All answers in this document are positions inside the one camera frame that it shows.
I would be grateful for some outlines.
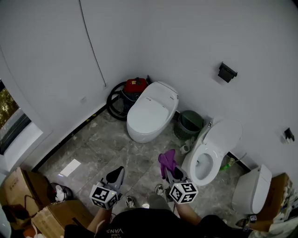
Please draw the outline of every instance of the purple cloth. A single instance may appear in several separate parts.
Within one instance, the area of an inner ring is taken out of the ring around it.
[[[160,154],[158,156],[158,161],[160,163],[160,169],[161,169],[161,172],[162,172],[162,177],[163,179],[165,179],[165,168],[168,168],[172,175],[174,176],[175,173],[174,173],[174,169],[177,165],[176,161],[175,161],[175,150],[172,149],[172,150],[169,150],[167,152],[165,152],[165,154]]]

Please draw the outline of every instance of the window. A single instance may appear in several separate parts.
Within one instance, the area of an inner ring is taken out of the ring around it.
[[[0,154],[27,126],[31,120],[20,109],[0,79]]]

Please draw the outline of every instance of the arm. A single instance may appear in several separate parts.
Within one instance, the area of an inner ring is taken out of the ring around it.
[[[101,225],[98,230],[101,230],[102,228],[106,227],[108,224],[110,224],[111,214],[112,209],[105,210],[103,208],[100,208],[87,229],[93,233],[96,233],[96,228],[100,223]]]
[[[188,204],[176,204],[177,211],[182,220],[191,223],[193,225],[198,225],[202,220],[200,216],[198,216],[195,211]]]

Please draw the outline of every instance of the wire hanging on wall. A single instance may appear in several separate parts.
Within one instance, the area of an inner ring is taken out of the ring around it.
[[[82,18],[83,18],[84,26],[85,26],[85,29],[86,29],[86,33],[87,33],[87,36],[88,36],[88,40],[89,40],[89,43],[90,43],[90,46],[91,46],[91,49],[92,49],[92,52],[93,52],[95,61],[96,61],[96,63],[97,63],[99,72],[101,72],[102,80],[103,80],[103,82],[104,82],[104,86],[106,87],[106,86],[107,86],[106,81],[104,80],[104,77],[103,77],[103,74],[102,74],[102,70],[101,70],[101,68],[99,67],[99,64],[98,64],[98,61],[97,61],[96,55],[95,55],[95,53],[94,53],[94,49],[93,49],[93,46],[92,46],[90,37],[89,37],[89,33],[88,33],[88,29],[87,29],[87,26],[86,26],[86,22],[85,22],[85,18],[84,18],[84,13],[83,13],[83,9],[82,9],[81,0],[79,0],[79,5],[80,5],[81,13],[82,13]]]

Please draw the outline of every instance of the sneaker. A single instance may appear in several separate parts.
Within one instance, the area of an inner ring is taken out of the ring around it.
[[[135,208],[135,200],[132,196],[127,196],[125,203],[128,208]]]
[[[155,187],[155,193],[157,195],[162,196],[163,195],[163,190],[164,190],[164,188],[163,188],[163,185],[162,184],[156,185],[156,187]]]

